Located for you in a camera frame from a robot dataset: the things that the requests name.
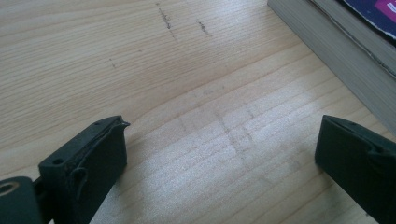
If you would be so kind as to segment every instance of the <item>wood grain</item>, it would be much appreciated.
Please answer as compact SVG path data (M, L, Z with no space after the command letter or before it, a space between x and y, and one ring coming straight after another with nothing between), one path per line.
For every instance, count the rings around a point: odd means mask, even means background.
M252 0L0 2L0 178L123 115L92 223L375 223L314 163L323 114L395 140Z

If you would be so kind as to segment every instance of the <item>dark green plastic piece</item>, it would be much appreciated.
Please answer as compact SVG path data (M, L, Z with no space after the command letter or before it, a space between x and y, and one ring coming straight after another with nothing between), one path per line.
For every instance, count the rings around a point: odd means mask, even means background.
M381 224L396 223L396 144L354 122L323 116L315 160Z

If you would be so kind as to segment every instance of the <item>black plastic part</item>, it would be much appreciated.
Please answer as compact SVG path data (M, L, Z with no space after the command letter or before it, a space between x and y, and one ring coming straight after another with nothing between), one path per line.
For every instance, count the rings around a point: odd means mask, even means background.
M0 181L0 223L43 223L30 178L18 176Z
M396 144L354 122L323 116L316 163L377 222L396 223Z
M57 224L89 223L126 166L121 116L90 125L39 165Z

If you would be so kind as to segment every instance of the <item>book cover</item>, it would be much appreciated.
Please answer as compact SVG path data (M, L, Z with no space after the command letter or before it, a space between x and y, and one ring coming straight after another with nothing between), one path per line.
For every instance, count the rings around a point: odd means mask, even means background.
M396 46L396 0L338 0Z

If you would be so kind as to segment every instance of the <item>hole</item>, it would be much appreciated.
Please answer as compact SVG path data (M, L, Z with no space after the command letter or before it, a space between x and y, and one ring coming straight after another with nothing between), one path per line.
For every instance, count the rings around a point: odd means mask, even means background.
M19 186L20 184L18 182L8 182L0 185L0 197L9 194Z
M59 165L59 164L62 164L64 162L64 160L62 160L62 159L56 159L55 161L53 161L52 163L54 164L54 165Z

